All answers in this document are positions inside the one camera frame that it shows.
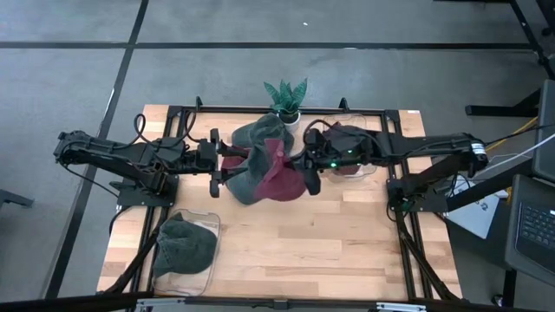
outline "artificial plant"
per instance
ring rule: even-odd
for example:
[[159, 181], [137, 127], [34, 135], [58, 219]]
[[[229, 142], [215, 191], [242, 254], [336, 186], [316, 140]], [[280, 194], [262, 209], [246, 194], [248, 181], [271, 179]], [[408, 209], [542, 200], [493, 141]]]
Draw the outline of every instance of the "artificial plant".
[[298, 108], [301, 107], [304, 96], [306, 95], [306, 86], [308, 78], [304, 78], [295, 89], [291, 90], [291, 84], [285, 83], [282, 79], [279, 82], [279, 91], [277, 91], [270, 83], [265, 82], [264, 87], [271, 98], [274, 100], [274, 104], [271, 108], [279, 113], [282, 120], [285, 117], [288, 121], [291, 117], [294, 117], [291, 121], [297, 120]]

